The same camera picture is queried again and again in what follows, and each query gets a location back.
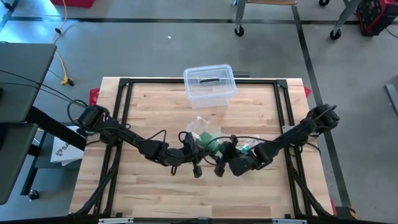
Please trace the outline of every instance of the black desk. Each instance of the black desk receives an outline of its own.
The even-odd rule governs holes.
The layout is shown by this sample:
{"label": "black desk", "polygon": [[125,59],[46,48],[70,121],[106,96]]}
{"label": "black desk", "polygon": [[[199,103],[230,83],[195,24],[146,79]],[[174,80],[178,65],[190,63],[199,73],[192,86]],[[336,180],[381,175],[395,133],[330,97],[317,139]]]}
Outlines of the black desk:
{"label": "black desk", "polygon": [[10,124],[0,150],[0,205],[7,202],[24,164],[37,124]]}
{"label": "black desk", "polygon": [[[0,70],[43,83],[56,46],[0,43]],[[0,72],[0,83],[38,84]],[[0,123],[34,123],[65,142],[84,150],[86,140],[33,106],[39,90],[31,86],[0,84]]]}
{"label": "black desk", "polygon": [[[56,46],[53,44],[0,43],[0,70],[15,73],[38,83],[43,83],[45,74],[53,59],[55,48]],[[1,83],[19,83],[33,85],[37,88],[41,84],[38,85],[0,72],[0,87],[3,89],[0,96],[0,125],[7,130],[4,140],[7,144],[3,144],[2,148],[0,148],[0,156],[4,160],[9,158],[10,161],[18,161],[16,163],[0,162],[0,170],[13,170],[13,172],[0,172],[2,184],[3,182],[7,182],[4,188],[0,189],[0,204],[3,204],[7,201],[12,190],[10,186],[15,184],[22,167],[22,164],[19,162],[22,161],[23,163],[29,151],[33,156],[39,155],[39,152],[37,152],[38,149],[31,146],[32,137],[30,135],[19,134],[18,131],[21,130],[15,124],[22,125],[25,122],[37,124],[44,131],[81,150],[85,148],[86,139],[33,106],[33,102],[39,92],[37,88]]]}

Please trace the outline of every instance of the gray concrete floor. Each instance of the gray concrete floor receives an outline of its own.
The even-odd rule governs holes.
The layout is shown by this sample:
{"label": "gray concrete floor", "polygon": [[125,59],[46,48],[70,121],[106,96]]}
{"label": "gray concrete floor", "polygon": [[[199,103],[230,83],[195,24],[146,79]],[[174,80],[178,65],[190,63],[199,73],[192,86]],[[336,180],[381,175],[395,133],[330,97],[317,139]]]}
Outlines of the gray concrete floor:
{"label": "gray concrete floor", "polygon": [[[302,20],[333,21],[344,4],[332,1],[322,8],[316,0],[299,0],[297,7]],[[0,16],[5,13],[0,7]],[[12,14],[60,15],[63,7],[54,7],[48,0],[21,0]],[[234,9],[229,0],[97,0],[91,9],[69,7],[68,15],[233,19]],[[293,20],[293,15],[289,6],[249,4],[244,18]],[[0,29],[0,41],[51,43],[53,28],[59,25],[9,21]],[[398,117],[383,86],[398,84],[398,39],[386,31],[377,37],[363,37],[358,26],[344,26],[342,38],[332,42],[328,38],[332,27],[304,25],[303,30],[323,101],[338,105],[341,123],[333,130],[333,137],[351,203],[362,220],[397,223],[398,175],[394,171],[398,152],[394,137]],[[246,33],[239,38],[233,34],[233,24],[68,22],[68,31],[57,45],[76,85],[61,86],[50,73],[45,84],[71,98],[88,100],[88,90],[98,88],[105,76],[181,77],[188,67],[228,63],[252,77],[303,78],[311,88],[295,25],[245,24],[244,28]],[[398,26],[389,29],[398,34]],[[62,75],[57,58],[50,69]],[[309,104],[315,106],[313,96]],[[66,103],[57,98],[40,92],[35,105],[55,119],[67,121]],[[327,149],[322,139],[319,143],[330,195],[339,204]],[[39,171],[34,187],[43,191],[43,199],[29,203],[18,193],[30,162],[28,157],[10,200],[0,206],[0,220],[67,214],[77,171]]]}

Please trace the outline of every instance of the clear plastic bag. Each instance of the clear plastic bag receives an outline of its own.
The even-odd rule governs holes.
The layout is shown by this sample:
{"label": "clear plastic bag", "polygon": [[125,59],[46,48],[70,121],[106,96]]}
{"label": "clear plastic bag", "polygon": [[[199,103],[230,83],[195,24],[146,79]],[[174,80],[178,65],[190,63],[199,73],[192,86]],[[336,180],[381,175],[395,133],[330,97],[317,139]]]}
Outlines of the clear plastic bag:
{"label": "clear plastic bag", "polygon": [[187,125],[186,130],[192,133],[195,142],[200,147],[207,147],[207,150],[212,151],[212,154],[216,154],[218,152],[221,141],[212,140],[223,135],[221,127],[214,126],[209,121],[198,116],[196,120]]}
{"label": "clear plastic bag", "polygon": [[238,145],[236,146],[237,149],[239,149],[242,152],[248,152],[252,147],[254,147],[256,144],[261,143],[261,141],[257,139],[248,139],[244,142],[238,142]]}

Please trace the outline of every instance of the red object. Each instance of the red object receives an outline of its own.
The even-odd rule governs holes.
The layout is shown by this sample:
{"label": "red object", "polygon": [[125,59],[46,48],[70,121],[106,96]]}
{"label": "red object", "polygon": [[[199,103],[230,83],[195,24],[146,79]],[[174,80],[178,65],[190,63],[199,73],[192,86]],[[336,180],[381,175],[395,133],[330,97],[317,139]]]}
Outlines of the red object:
{"label": "red object", "polygon": [[330,199],[330,203],[331,203],[331,209],[333,210],[333,214],[337,215],[335,202],[332,199]]}
{"label": "red object", "polygon": [[98,95],[100,94],[100,88],[95,88],[90,90],[90,106],[97,104]]}
{"label": "red object", "polygon": [[304,92],[305,92],[305,97],[308,98],[308,96],[311,94],[312,91],[310,88],[304,87]]}
{"label": "red object", "polygon": [[363,0],[358,6],[362,35],[379,35],[398,15],[396,0]]}
{"label": "red object", "polygon": [[[62,0],[50,0],[52,4],[63,6]],[[64,0],[67,6],[91,8],[95,0]]]}

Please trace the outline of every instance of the clear plastic box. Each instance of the clear plastic box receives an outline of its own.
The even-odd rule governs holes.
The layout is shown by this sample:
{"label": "clear plastic box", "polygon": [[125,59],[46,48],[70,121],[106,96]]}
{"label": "clear plastic box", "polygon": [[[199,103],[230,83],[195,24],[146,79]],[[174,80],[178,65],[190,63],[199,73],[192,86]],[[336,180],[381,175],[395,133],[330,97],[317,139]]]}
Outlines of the clear plastic box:
{"label": "clear plastic box", "polygon": [[236,94],[232,68],[212,65],[184,71],[185,93],[193,109],[228,105]]}

